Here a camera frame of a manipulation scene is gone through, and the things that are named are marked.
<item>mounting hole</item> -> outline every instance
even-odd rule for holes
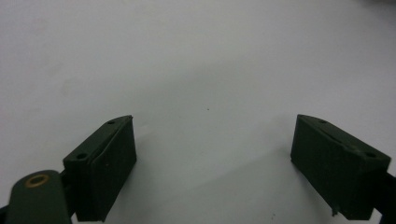
[[[49,179],[50,177],[48,175],[34,175],[26,180],[25,187],[29,189],[36,188],[49,181]]]
[[[366,152],[366,156],[371,157],[371,158],[376,157],[376,155],[373,152]]]
[[[80,153],[77,155],[77,159],[79,160],[84,160],[85,158],[87,158],[87,153]]]

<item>white backdrop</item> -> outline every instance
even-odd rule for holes
[[[127,114],[138,162],[108,224],[378,223],[332,217],[290,148],[306,114],[396,158],[396,4],[0,2],[1,206]]]

